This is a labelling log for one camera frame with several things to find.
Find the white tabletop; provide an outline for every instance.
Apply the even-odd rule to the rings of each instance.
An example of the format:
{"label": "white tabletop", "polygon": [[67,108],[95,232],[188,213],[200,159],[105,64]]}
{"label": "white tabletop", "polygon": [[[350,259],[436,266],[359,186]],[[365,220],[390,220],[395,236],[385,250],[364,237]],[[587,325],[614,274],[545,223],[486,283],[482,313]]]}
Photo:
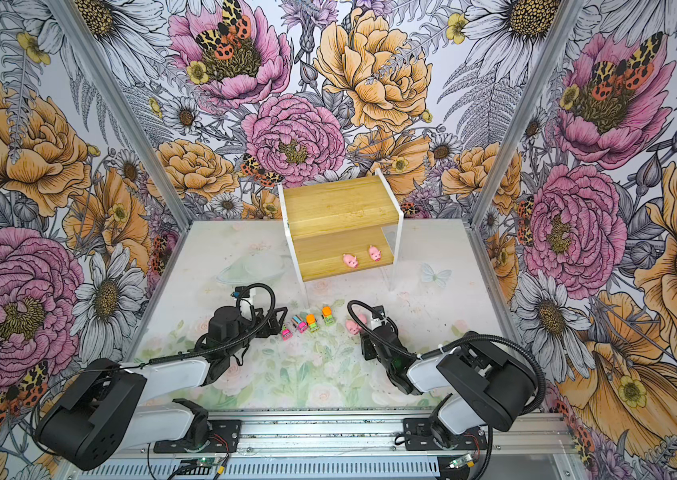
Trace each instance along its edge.
{"label": "white tabletop", "polygon": [[[381,269],[316,280],[307,283],[309,311],[281,222],[207,221],[192,226],[136,348],[136,360],[187,351],[207,331],[214,310],[234,304],[234,286],[254,282],[274,289],[277,306],[288,307],[288,319],[314,313],[320,330],[299,334],[292,329],[290,340],[255,339],[241,367],[232,359],[211,386],[174,392],[170,398],[189,398],[216,410],[435,406],[446,390],[434,391],[434,396],[403,395],[378,361],[363,360],[360,337],[344,327],[350,300],[383,305],[399,326],[402,344],[413,352],[432,350],[468,330],[501,334],[459,220],[405,221],[394,292],[388,291]],[[255,303],[268,305],[266,293]],[[322,323],[324,305],[333,309],[333,326]]]}

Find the pig figurine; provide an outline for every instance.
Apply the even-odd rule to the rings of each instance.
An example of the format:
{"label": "pig figurine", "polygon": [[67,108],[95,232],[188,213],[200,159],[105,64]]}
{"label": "pig figurine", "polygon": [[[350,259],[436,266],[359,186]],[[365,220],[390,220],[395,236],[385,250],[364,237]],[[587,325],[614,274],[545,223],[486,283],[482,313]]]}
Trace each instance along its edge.
{"label": "pig figurine", "polygon": [[344,263],[349,268],[357,268],[358,265],[357,257],[352,254],[344,254]]}
{"label": "pig figurine", "polygon": [[[362,313],[357,315],[357,318],[359,318],[364,324],[368,324],[368,319],[366,319],[365,315]],[[349,330],[349,333],[352,335],[357,335],[360,333],[360,326],[354,320],[347,320],[344,326],[346,326],[346,330]]]}
{"label": "pig figurine", "polygon": [[368,248],[368,255],[371,256],[374,262],[378,262],[382,259],[382,251],[372,245]]}

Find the robotic arm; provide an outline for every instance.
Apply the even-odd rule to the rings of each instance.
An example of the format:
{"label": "robotic arm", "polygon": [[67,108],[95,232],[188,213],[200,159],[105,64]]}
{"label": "robotic arm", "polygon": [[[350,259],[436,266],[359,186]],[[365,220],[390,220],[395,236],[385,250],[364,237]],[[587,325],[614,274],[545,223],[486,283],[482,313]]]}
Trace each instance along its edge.
{"label": "robotic arm", "polygon": [[[270,293],[269,311],[264,316],[251,304],[247,316],[241,301],[257,287]],[[202,448],[212,434],[205,408],[184,398],[165,405],[147,403],[178,389],[215,382],[228,369],[231,357],[247,350],[252,338],[280,333],[287,309],[275,308],[268,286],[254,283],[236,289],[232,296],[237,298],[236,306],[216,310],[208,333],[194,350],[143,364],[92,362],[39,421],[33,438],[82,470],[101,465],[118,450],[151,442],[171,440],[186,450]],[[369,326],[358,320],[354,305],[372,312]],[[506,431],[518,415],[543,401],[543,374],[535,359],[523,351],[534,367],[532,372],[493,343],[512,343],[506,339],[468,332],[440,350],[419,356],[402,346],[397,327],[383,307],[371,308],[356,300],[347,307],[363,329],[363,356],[378,359],[402,392],[420,395],[442,386],[455,389],[456,395],[443,400],[430,418],[431,434],[442,448],[454,446],[471,427],[487,424]],[[526,406],[535,391],[535,400]]]}

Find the metal post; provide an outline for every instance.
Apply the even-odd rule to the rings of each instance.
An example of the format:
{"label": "metal post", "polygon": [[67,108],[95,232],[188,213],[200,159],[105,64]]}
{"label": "metal post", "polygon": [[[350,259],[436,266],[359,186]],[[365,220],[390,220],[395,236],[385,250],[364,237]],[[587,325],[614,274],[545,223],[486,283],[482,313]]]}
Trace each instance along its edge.
{"label": "metal post", "polygon": [[498,186],[501,183],[501,178],[509,167],[512,160],[512,155],[517,148],[517,142],[527,125],[528,120],[533,114],[536,100],[541,95],[541,91],[546,86],[549,73],[555,66],[555,63],[560,58],[560,55],[565,50],[565,43],[573,33],[574,25],[581,14],[583,8],[583,0],[565,0],[560,8],[557,10],[555,22],[550,28],[550,35],[544,46],[544,51],[539,57],[538,64],[536,64],[533,72],[528,76],[528,82],[525,85],[520,104],[515,109],[515,114],[509,123],[504,139],[501,141],[501,146],[496,155],[496,161],[493,163],[491,172],[485,179],[485,186],[480,192],[478,203],[471,211],[469,216],[469,223],[473,227],[477,227],[487,214],[487,207],[491,206],[493,197],[496,195]]}
{"label": "metal post", "polygon": [[96,45],[93,34],[90,33],[90,29],[77,11],[74,0],[54,0],[46,4],[64,31],[66,39],[72,44],[75,55],[82,61],[104,101],[119,120],[122,130],[132,142],[139,159],[146,165],[168,209],[176,219],[180,232],[186,232],[190,227],[190,218],[186,214],[181,198],[168,180],[154,148],[146,138],[141,124],[136,120],[136,115],[120,90],[117,79],[108,64],[104,62],[103,52]]}

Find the wooden shelf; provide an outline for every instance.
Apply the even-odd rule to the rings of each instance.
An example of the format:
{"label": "wooden shelf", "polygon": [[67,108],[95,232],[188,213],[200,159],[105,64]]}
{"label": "wooden shelf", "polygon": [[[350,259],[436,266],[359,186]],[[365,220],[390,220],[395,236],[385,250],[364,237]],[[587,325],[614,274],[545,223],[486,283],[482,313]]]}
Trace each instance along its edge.
{"label": "wooden shelf", "polygon": [[375,175],[287,188],[283,195],[294,243],[297,239],[333,235],[339,231],[397,224],[399,220],[397,206],[391,201],[381,178]]}
{"label": "wooden shelf", "polygon": [[[378,262],[371,260],[368,255],[368,247],[371,245],[382,252],[382,259]],[[395,261],[381,226],[366,226],[334,234],[294,238],[293,247],[305,282],[391,265]],[[344,263],[344,254],[356,256],[358,267],[348,267]]]}

